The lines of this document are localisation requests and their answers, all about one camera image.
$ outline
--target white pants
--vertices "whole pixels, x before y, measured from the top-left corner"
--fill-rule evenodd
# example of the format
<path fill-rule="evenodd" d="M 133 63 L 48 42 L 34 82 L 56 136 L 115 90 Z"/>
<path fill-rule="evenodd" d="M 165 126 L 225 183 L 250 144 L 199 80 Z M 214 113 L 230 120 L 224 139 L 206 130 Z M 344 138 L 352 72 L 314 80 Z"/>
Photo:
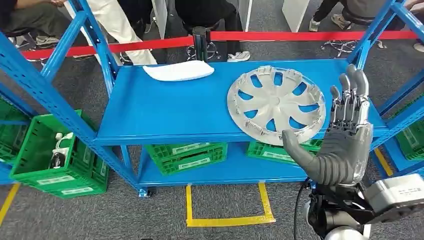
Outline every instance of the white pants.
<path fill-rule="evenodd" d="M 131 27 L 117 0 L 87 0 L 87 2 L 95 19 L 120 44 L 142 42 Z M 65 7 L 71 17 L 74 18 L 75 13 L 69 2 L 65 2 Z M 146 49 L 127 51 L 126 54 L 134 65 L 157 64 L 152 53 Z"/>

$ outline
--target wheel cover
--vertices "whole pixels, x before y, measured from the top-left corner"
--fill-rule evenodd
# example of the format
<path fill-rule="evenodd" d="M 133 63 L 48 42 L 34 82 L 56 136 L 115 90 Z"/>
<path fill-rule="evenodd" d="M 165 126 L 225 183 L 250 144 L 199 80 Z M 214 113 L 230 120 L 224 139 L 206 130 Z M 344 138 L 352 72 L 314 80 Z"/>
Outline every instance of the wheel cover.
<path fill-rule="evenodd" d="M 283 145 L 283 130 L 293 129 L 303 143 L 317 134 L 326 119 L 324 96 L 317 85 L 296 70 L 272 66 L 242 74 L 228 91 L 227 105 L 243 132 L 277 146 Z"/>

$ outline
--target gray carpet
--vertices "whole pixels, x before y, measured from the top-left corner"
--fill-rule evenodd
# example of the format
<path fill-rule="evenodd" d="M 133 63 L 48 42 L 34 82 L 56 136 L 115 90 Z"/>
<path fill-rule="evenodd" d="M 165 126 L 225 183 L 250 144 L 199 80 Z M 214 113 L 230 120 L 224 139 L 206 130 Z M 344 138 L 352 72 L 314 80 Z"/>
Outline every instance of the gray carpet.
<path fill-rule="evenodd" d="M 281 14 L 282 1 L 254 0 L 251 31 L 289 31 Z M 301 31 L 307 30 L 309 19 L 319 4 L 312 0 Z M 171 9 L 168 37 L 184 36 L 181 21 Z M 327 18 L 322 29 L 337 30 Z M 152 28 L 146 38 L 157 38 Z M 388 49 L 373 47 L 369 53 L 365 71 L 371 82 L 371 98 L 376 105 L 383 103 L 401 84 L 423 66 L 424 54 L 412 48 L 413 40 L 385 41 Z M 321 50 L 322 42 L 245 42 L 252 60 L 317 59 L 334 56 L 330 49 Z M 220 52 L 225 45 L 218 44 Z M 183 48 L 155 50 L 155 57 L 162 63 L 185 60 Z M 46 111 L 31 97 L 0 73 L 2 83 L 41 114 Z M 83 109 L 96 123 L 101 121 L 107 104 L 102 71 L 95 59 L 75 62 L 67 59 L 53 84 L 75 109 Z M 408 99 L 423 88 L 415 91 Z M 139 147 L 131 147 L 134 167 L 140 154 Z M 378 175 L 369 162 L 367 175 L 376 180 Z M 238 227 L 186 227 L 185 188 L 159 187 L 148 199 L 138 198 L 115 173 L 110 174 L 105 194 L 63 200 L 21 186 L 1 226 L 3 240 L 289 240 L 293 239 L 293 212 L 299 183 L 266 184 L 275 223 Z M 6 197 L 10 186 L 0 186 L 0 201 Z M 303 194 L 302 204 L 307 199 Z M 192 203 L 194 218 L 235 218 L 263 214 L 257 184 L 193 186 Z M 402 221 L 378 224 L 372 228 L 374 240 L 424 239 L 423 215 L 414 214 Z M 317 239 L 299 218 L 299 239 Z"/>

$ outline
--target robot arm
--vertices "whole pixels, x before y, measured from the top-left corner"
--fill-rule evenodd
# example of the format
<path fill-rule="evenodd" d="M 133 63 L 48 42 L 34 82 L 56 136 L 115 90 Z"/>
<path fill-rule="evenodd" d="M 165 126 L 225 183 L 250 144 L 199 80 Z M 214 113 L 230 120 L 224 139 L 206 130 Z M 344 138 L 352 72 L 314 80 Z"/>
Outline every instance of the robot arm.
<path fill-rule="evenodd" d="M 365 189 L 373 125 L 368 122 L 369 83 L 349 65 L 332 86 L 330 123 L 316 156 L 304 150 L 292 130 L 282 132 L 284 149 L 316 182 L 306 220 L 323 240 L 366 240 L 370 224 L 391 222 L 424 208 L 424 181 L 418 174 L 383 179 Z"/>

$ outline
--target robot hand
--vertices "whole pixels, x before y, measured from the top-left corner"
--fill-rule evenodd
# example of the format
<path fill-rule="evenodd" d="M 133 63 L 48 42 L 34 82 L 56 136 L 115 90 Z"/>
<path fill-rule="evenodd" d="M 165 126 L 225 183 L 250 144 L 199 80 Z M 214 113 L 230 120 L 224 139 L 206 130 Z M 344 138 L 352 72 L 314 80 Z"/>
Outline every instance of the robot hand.
<path fill-rule="evenodd" d="M 373 139 L 368 122 L 369 83 L 364 72 L 351 64 L 339 77 L 342 92 L 332 86 L 330 123 L 316 156 L 304 150 L 293 130 L 282 132 L 284 149 L 318 184 L 353 185 L 365 174 Z"/>

